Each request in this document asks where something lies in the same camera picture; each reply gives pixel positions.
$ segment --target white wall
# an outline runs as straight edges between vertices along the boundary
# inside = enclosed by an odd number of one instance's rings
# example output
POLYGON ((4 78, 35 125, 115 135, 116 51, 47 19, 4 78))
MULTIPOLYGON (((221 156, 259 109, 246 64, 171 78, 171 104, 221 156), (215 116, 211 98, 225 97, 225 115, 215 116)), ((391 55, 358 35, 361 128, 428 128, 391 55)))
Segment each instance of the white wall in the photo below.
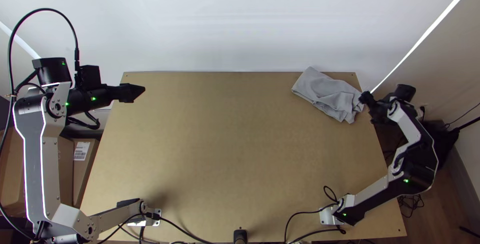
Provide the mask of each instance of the white wall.
MULTIPOLYGON (((396 84, 416 87, 413 103, 426 106, 426 119, 446 123, 480 102, 480 5, 461 0, 435 30, 374 93, 382 97, 396 84)), ((480 106, 451 125, 480 116, 480 106)), ((455 144, 480 197, 480 122, 460 132, 455 144)))
MULTIPOLYGON (((0 0, 10 28, 27 12, 65 13, 78 34, 81 63, 99 65, 105 83, 125 71, 357 72, 371 89, 452 0, 0 0)), ((22 37, 42 57, 73 64, 68 25, 35 15, 22 37)), ((0 59, 5 59, 0 49, 0 59)), ((17 82, 31 63, 14 52, 17 82)), ((8 92, 0 65, 0 94, 8 92)))

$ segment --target gray cloth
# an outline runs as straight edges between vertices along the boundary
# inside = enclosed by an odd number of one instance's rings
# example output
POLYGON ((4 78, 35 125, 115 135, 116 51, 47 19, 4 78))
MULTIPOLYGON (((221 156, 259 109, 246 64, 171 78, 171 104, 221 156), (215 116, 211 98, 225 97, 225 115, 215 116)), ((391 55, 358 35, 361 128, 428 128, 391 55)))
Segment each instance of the gray cloth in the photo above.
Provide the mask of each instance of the gray cloth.
POLYGON ((342 80, 334 80, 308 67, 295 82, 291 91, 304 98, 330 117, 349 124, 355 114, 364 109, 359 102, 360 91, 342 80))

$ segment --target metal bracket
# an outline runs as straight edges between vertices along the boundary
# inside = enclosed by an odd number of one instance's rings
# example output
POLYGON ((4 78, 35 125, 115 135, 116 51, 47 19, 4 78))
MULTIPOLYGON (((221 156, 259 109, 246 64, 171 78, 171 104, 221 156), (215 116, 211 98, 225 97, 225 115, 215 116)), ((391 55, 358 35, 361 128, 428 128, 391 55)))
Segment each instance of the metal bracket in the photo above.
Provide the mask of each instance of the metal bracket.
POLYGON ((333 205, 320 211, 320 223, 322 225, 343 225, 344 223, 333 215, 338 208, 338 205, 333 205))
MULTIPOLYGON (((162 216, 162 210, 160 208, 149 208, 145 202, 141 203, 140 206, 141 212, 144 214, 157 214, 160 217, 162 216)), ((155 220, 153 218, 149 218, 145 215, 139 216, 138 218, 131 219, 132 222, 127 223, 127 226, 159 226, 160 220, 155 220)))

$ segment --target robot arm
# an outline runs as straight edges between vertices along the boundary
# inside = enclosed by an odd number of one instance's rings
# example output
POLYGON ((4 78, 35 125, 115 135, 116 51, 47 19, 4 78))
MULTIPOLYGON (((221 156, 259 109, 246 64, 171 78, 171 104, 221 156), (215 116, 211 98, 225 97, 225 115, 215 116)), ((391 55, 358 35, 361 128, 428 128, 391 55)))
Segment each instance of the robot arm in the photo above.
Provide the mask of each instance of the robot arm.
POLYGON ((126 221, 133 226, 158 226, 161 209, 149 208, 139 198, 118 202, 115 208, 92 216, 63 204, 60 198, 57 141, 67 117, 104 107, 112 100, 133 102, 145 88, 101 84, 98 67, 87 66, 93 72, 83 75, 82 86, 70 89, 64 58, 36 59, 33 65, 46 93, 29 90, 14 104, 13 116, 23 138, 26 215, 34 232, 43 225, 41 237, 51 243, 87 243, 126 221))
POLYGON ((438 159, 434 141, 409 104, 415 89, 399 85, 394 93, 382 100, 374 100, 368 91, 362 93, 360 102, 367 104, 373 123, 396 124, 408 143, 397 148, 387 175, 359 193, 346 194, 338 205, 320 212, 325 225, 354 226, 365 213, 401 195, 416 195, 430 189, 437 172, 438 159))

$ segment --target tabletop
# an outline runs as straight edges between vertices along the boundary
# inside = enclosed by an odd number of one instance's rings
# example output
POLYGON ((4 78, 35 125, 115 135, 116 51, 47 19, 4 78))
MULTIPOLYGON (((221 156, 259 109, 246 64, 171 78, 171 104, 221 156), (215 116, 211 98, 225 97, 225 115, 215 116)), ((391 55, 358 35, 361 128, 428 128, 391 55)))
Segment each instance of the tabletop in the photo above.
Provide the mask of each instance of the tabletop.
MULTIPOLYGON (((134 103, 113 104, 84 194, 87 215, 142 198, 162 216, 210 242, 282 242, 295 212, 315 211, 387 173, 367 109, 348 124, 291 92, 299 72, 126 72, 144 86, 134 103)), ((355 73, 326 72, 360 89, 355 73)), ((391 200, 355 226, 308 241, 406 236, 391 200)), ((287 239, 331 228, 318 214, 296 216, 287 239)), ((138 233, 138 228, 127 228, 138 233)), ((100 239, 111 231, 104 232, 100 239)), ((193 242, 166 222, 145 238, 193 242)), ((122 231, 112 240, 132 240, 122 231)))

